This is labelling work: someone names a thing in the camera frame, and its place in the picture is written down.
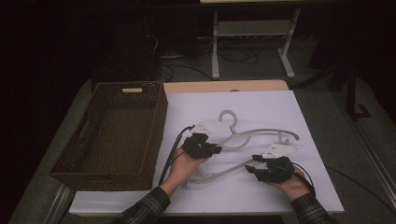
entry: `white tabletop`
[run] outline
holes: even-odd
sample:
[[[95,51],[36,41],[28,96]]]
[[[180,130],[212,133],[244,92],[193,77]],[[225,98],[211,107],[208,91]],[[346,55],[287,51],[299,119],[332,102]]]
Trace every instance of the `white tabletop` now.
[[[226,115],[222,122],[218,121],[219,113],[230,109],[238,116],[238,124],[235,128],[237,132],[269,128],[297,133],[300,136],[298,141],[291,135],[283,135],[284,138],[289,138],[289,145],[300,149],[289,155],[291,161],[302,165],[311,175],[318,200],[327,211],[331,213],[344,211],[292,91],[167,93],[166,95],[169,106],[153,186],[158,184],[164,163],[180,131],[202,121],[213,131],[209,135],[208,142],[218,143],[231,134],[229,126],[233,122],[232,117]],[[190,135],[185,132],[180,144]],[[271,143],[276,142],[275,133],[256,134],[246,147],[238,151],[223,150],[201,167],[209,173],[216,173],[250,159],[253,154],[262,154]],[[199,173],[195,173],[191,179],[194,178],[202,177]],[[83,216],[115,215],[136,203],[147,193],[148,191],[79,191],[69,212]],[[270,215],[292,212],[290,202],[280,191],[258,182],[256,177],[249,174],[245,168],[207,184],[189,181],[187,187],[180,187],[175,192],[171,201],[165,215]]]

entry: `human arm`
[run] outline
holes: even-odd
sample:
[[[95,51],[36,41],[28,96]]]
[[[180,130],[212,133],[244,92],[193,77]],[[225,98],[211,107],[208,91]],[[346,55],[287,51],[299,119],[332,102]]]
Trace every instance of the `human arm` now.
[[[301,176],[304,173],[297,167],[294,167],[295,172]],[[315,194],[310,192],[308,187],[295,175],[289,180],[280,183],[267,183],[282,191],[291,201],[291,207],[296,213],[301,224],[335,224],[338,223],[332,219],[320,202],[315,197]]]
[[[170,197],[176,189],[189,179],[198,165],[206,160],[193,159],[182,147],[179,147],[174,154],[169,175],[161,185],[116,216],[109,224],[155,223],[170,204]]]

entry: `plaid sleeve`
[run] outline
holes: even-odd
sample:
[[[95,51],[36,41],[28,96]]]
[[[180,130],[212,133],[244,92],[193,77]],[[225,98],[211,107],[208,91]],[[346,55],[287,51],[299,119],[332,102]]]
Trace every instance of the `plaid sleeve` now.
[[[156,187],[135,205],[131,206],[109,224],[151,224],[158,218],[170,204],[168,195],[161,188]]]
[[[329,214],[318,202],[314,194],[305,194],[293,202],[291,206],[301,224],[336,224],[336,220],[330,218]]]

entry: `white metal stand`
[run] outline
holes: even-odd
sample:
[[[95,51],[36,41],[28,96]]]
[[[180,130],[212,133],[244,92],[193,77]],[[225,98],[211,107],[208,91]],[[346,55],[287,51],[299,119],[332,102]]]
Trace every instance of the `white metal stand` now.
[[[278,54],[288,78],[295,78],[287,53],[293,37],[300,9],[294,10],[291,20],[272,21],[219,21],[215,11],[213,20],[212,78],[219,79],[218,36],[238,35],[285,35],[286,42]]]

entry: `wicker basket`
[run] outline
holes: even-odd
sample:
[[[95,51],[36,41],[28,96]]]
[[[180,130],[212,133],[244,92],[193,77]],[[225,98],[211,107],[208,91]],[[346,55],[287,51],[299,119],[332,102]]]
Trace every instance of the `wicker basket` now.
[[[97,85],[50,175],[74,190],[151,189],[167,105],[160,82]]]

